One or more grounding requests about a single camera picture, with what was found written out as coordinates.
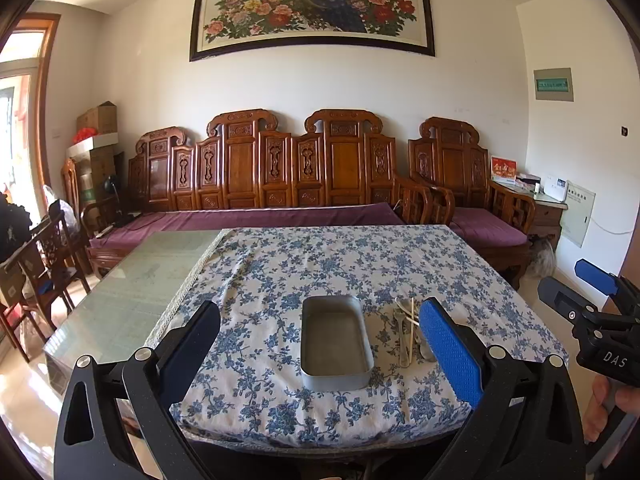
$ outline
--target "wooden sofa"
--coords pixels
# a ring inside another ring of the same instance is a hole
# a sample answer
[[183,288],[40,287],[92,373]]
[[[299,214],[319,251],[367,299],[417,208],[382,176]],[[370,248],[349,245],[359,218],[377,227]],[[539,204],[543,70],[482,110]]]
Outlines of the wooden sofa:
[[[299,137],[277,125],[268,110],[241,110],[216,116],[193,144],[177,127],[141,136],[128,193],[148,215],[90,241],[97,275],[155,230],[442,222],[429,188],[396,173],[395,139],[373,113],[318,110]],[[113,222],[115,207],[115,197],[85,207],[85,230]]]
[[449,207],[445,223],[517,289],[530,260],[535,202],[488,178],[488,153],[479,141],[471,124],[427,119],[420,139],[409,140],[410,176]]

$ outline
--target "framed painting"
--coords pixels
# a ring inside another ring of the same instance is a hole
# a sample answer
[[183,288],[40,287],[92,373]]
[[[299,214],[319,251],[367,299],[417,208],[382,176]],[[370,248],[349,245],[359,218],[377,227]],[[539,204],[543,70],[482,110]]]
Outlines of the framed painting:
[[190,60],[264,46],[337,43],[434,56],[429,0],[196,0]]

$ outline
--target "black picture frame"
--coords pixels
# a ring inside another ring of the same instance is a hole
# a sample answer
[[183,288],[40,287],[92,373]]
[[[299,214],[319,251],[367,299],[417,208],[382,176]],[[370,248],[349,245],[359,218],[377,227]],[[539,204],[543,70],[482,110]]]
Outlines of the black picture frame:
[[251,50],[254,48],[265,48],[270,46],[296,45],[296,44],[348,44],[359,46],[375,46],[379,48],[391,48],[403,50],[405,52],[415,52],[426,56],[435,56],[433,18],[431,15],[430,0],[421,0],[424,11],[424,21],[426,28],[427,46],[421,46],[388,39],[362,38],[354,36],[304,36],[304,37],[282,37],[267,38],[258,41],[242,42],[198,51],[198,33],[200,27],[200,11],[202,0],[195,0],[193,6],[193,17],[191,19],[191,43],[189,61],[206,59],[207,57],[220,56],[241,50]]

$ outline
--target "yellow flower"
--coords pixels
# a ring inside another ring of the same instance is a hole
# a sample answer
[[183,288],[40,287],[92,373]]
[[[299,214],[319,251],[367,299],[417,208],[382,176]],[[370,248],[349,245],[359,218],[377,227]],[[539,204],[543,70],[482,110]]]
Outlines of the yellow flower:
[[252,12],[253,10],[257,9],[258,7],[260,7],[260,4],[262,2],[260,0],[249,0],[248,2],[244,3],[244,10],[248,10],[249,12]]

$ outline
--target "tiled floor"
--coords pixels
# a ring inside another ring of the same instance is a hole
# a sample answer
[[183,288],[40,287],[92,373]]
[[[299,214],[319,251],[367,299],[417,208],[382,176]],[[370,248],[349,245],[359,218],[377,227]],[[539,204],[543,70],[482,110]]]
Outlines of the tiled floor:
[[[90,285],[97,283],[90,277]],[[585,408],[591,394],[593,374],[575,363],[577,343],[571,336],[571,325],[538,299],[538,280],[525,276],[521,282],[520,295],[542,318],[570,353],[572,364],[569,374],[576,391],[580,411]],[[84,297],[79,283],[69,292],[75,304]],[[66,317],[66,309],[58,300],[53,307],[53,320],[59,326]],[[45,334],[48,328],[41,323]],[[62,399],[47,382],[42,343],[36,337],[29,340],[30,355],[37,355],[28,365],[18,351],[12,349],[0,363],[0,415],[13,433],[22,451],[29,457],[44,478],[53,476],[53,448]],[[152,456],[143,440],[131,437],[132,444],[146,473],[161,478]]]

